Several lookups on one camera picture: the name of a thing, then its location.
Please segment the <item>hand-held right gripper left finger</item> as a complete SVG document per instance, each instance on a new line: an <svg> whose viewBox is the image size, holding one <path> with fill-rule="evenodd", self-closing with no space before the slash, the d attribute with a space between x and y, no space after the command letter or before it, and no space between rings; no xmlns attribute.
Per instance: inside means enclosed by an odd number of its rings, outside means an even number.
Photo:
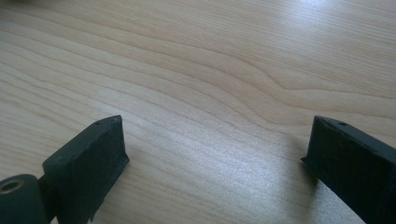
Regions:
<svg viewBox="0 0 396 224"><path fill-rule="evenodd" d="M48 216L87 224L128 162L121 116L91 124L43 162Z"/></svg>

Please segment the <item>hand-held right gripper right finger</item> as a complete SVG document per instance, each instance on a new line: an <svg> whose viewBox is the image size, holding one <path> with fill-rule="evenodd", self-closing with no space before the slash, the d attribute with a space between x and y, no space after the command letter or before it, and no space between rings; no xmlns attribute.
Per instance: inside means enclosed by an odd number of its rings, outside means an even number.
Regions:
<svg viewBox="0 0 396 224"><path fill-rule="evenodd" d="M366 224L396 224L396 148L316 116L302 161Z"/></svg>

